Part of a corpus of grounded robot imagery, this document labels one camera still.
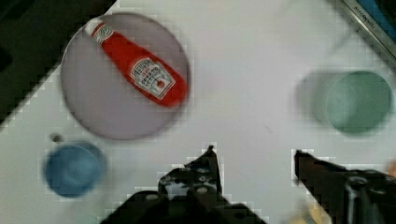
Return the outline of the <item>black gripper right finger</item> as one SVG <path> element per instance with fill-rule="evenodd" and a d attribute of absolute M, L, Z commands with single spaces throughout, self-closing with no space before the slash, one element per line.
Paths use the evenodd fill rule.
<path fill-rule="evenodd" d="M 349 170 L 298 150 L 294 173 L 332 224 L 396 224 L 395 178 L 377 170 Z"/>

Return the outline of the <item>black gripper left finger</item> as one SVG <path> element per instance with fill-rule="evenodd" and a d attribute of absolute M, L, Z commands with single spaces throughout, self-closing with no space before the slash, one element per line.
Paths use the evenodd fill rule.
<path fill-rule="evenodd" d="M 242 203 L 222 196 L 219 164 L 210 146 L 197 159 L 164 175 L 157 190 L 143 190 L 100 224 L 266 224 Z"/>

